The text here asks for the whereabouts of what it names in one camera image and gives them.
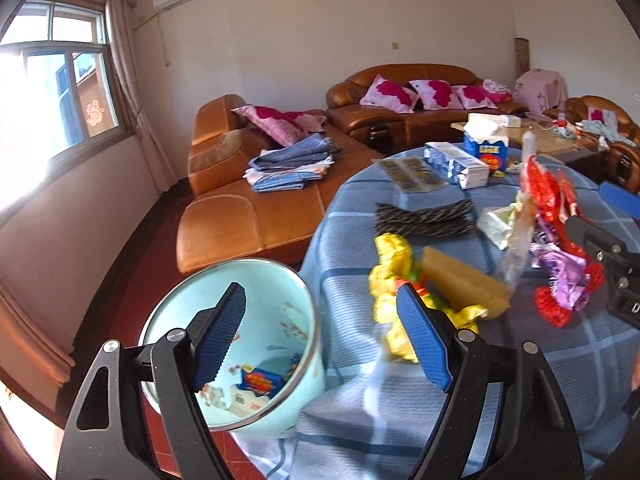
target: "metal screw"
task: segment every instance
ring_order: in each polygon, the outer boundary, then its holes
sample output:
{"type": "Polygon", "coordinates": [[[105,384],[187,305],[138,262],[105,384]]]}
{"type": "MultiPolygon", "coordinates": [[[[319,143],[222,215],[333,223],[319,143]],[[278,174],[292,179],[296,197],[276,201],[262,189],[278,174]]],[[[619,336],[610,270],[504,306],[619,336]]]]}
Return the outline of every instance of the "metal screw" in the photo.
{"type": "Polygon", "coordinates": [[[110,354],[114,350],[117,350],[118,346],[120,346],[120,343],[118,343],[115,339],[110,339],[104,345],[102,345],[102,349],[107,352],[107,354],[110,354]]]}
{"type": "Polygon", "coordinates": [[[180,341],[184,337],[184,330],[181,328],[174,328],[166,335],[166,338],[172,343],[180,341]]]}
{"type": "Polygon", "coordinates": [[[465,343],[471,343],[473,340],[476,339],[476,334],[471,332],[471,330],[467,330],[465,328],[464,330],[461,330],[460,332],[458,332],[458,339],[460,339],[460,341],[463,341],[465,343]]]}
{"type": "Polygon", "coordinates": [[[524,343],[524,345],[522,345],[522,349],[527,354],[537,354],[538,353],[538,345],[536,345],[535,343],[532,343],[531,341],[527,341],[526,343],[524,343]]]}

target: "table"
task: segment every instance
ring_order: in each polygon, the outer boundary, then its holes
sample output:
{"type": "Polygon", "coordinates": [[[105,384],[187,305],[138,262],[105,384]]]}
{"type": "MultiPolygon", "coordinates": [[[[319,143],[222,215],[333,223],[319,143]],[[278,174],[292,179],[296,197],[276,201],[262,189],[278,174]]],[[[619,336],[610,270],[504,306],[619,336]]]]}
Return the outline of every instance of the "table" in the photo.
{"type": "MultiPolygon", "coordinates": [[[[421,155],[410,150],[398,156],[421,155]]],[[[520,153],[510,150],[511,156],[520,153]]],[[[545,160],[551,168],[561,164],[545,160]]],[[[601,222],[640,251],[640,231],[631,218],[617,215],[601,201],[597,187],[566,171],[587,216],[601,222]]],[[[385,328],[372,320],[373,298],[367,277],[378,263],[373,244],[376,202],[405,209],[435,207],[471,197],[478,212],[514,199],[517,177],[492,178],[486,187],[447,186],[430,193],[404,195],[373,165],[350,178],[335,195],[318,227],[300,271],[321,312],[328,391],[302,411],[295,438],[238,438],[249,459],[270,479],[407,478],[440,413],[443,394],[428,383],[419,366],[391,362],[381,341],[385,328]]],[[[430,243],[450,256],[492,274],[502,253],[483,236],[446,240],[412,238],[417,257],[430,243]]],[[[584,461],[593,470],[622,438],[627,418],[620,410],[629,395],[640,332],[606,310],[601,288],[586,309],[558,330],[532,304],[535,290],[548,284],[545,271],[528,269],[501,317],[481,321],[482,337],[513,347],[533,340],[545,352],[580,432],[584,461]]],[[[465,474],[477,470],[491,435],[498,391],[486,397],[478,437],[465,474]]]]}
{"type": "MultiPolygon", "coordinates": [[[[466,123],[453,123],[451,127],[461,132],[464,131],[466,123]]],[[[586,148],[590,152],[598,151],[598,141],[593,137],[583,135],[578,139],[563,139],[562,137],[555,136],[551,132],[548,132],[536,123],[523,124],[521,128],[505,128],[509,135],[510,145],[514,148],[522,147],[522,136],[531,130],[536,135],[536,147],[538,153],[545,153],[551,155],[554,158],[559,158],[559,155],[570,154],[586,148]]]]}

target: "window frame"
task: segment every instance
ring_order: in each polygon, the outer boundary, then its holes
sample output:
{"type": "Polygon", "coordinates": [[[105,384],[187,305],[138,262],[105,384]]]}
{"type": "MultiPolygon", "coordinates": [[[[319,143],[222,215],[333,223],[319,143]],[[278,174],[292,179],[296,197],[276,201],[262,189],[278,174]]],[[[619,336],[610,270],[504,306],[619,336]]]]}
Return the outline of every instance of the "window frame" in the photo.
{"type": "Polygon", "coordinates": [[[122,92],[119,88],[119,82],[115,77],[115,71],[113,67],[113,60],[111,59],[111,49],[108,43],[108,35],[106,31],[106,23],[104,17],[104,10],[97,10],[97,6],[83,7],[82,4],[72,4],[68,2],[60,2],[59,0],[26,0],[25,4],[46,4],[49,6],[47,11],[48,18],[48,31],[47,37],[52,38],[52,25],[55,9],[57,8],[69,8],[81,12],[87,16],[95,15],[97,21],[95,25],[92,25],[94,31],[94,38],[102,43],[88,43],[84,41],[26,41],[21,43],[7,43],[0,45],[0,54],[5,52],[14,52],[20,54],[24,61],[25,69],[28,56],[36,54],[65,54],[66,70],[69,74],[70,92],[72,93],[72,100],[74,102],[74,112],[80,126],[82,133],[82,140],[73,146],[69,146],[62,152],[57,153],[49,159],[47,166],[47,175],[43,181],[36,186],[30,192],[17,198],[13,203],[5,206],[0,205],[0,227],[4,225],[11,216],[13,216],[24,204],[26,204],[33,196],[37,195],[41,190],[57,180],[59,177],[72,170],[79,164],[82,164],[94,155],[97,155],[102,150],[107,149],[110,146],[124,140],[127,137],[133,135],[130,130],[128,116],[126,111],[123,110],[124,104],[122,99],[122,92]],[[79,96],[78,84],[84,81],[84,78],[76,79],[76,69],[74,65],[74,53],[90,52],[94,54],[101,54],[99,59],[102,66],[96,65],[95,70],[101,68],[104,73],[104,79],[107,85],[106,97],[107,105],[112,117],[117,121],[117,126],[105,130],[100,134],[93,137],[89,134],[88,125],[84,116],[84,110],[79,96]]]}

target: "curtain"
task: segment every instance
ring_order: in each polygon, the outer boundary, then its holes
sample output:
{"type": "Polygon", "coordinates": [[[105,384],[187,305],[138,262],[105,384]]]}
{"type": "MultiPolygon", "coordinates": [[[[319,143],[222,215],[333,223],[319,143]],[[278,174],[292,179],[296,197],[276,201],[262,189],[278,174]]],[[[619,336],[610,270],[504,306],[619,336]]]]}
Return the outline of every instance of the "curtain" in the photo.
{"type": "Polygon", "coordinates": [[[158,191],[165,192],[177,182],[177,178],[140,99],[134,61],[133,28],[130,18],[130,6],[135,5],[136,0],[106,0],[106,21],[111,57],[113,57],[116,75],[129,107],[129,115],[134,121],[136,136],[140,140],[149,171],[158,191]]]}
{"type": "Polygon", "coordinates": [[[31,320],[0,279],[0,328],[30,360],[58,387],[69,380],[75,365],[72,349],[62,349],[31,320]]]}
{"type": "Polygon", "coordinates": [[[116,74],[134,117],[136,133],[142,144],[149,170],[153,175],[158,191],[164,192],[175,184],[177,179],[140,100],[133,54],[133,28],[127,1],[107,0],[106,15],[111,55],[116,74]]]}

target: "light blue bucket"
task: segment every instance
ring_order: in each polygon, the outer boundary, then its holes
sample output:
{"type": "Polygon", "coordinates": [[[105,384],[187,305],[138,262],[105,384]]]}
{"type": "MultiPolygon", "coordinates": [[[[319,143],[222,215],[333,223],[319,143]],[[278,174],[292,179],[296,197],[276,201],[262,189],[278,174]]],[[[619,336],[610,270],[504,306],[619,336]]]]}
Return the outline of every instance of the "light blue bucket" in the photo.
{"type": "MultiPolygon", "coordinates": [[[[211,431],[292,436],[302,407],[324,392],[324,367],[318,313],[305,283],[289,267],[251,258],[201,270],[156,306],[139,344],[156,342],[172,328],[186,328],[197,312],[215,306],[232,282],[246,291],[246,313],[218,376],[195,394],[198,405],[211,431]],[[238,389],[243,365],[284,374],[296,354],[302,356],[300,362],[273,399],[238,389]]],[[[159,412],[155,385],[142,387],[159,412]]]]}

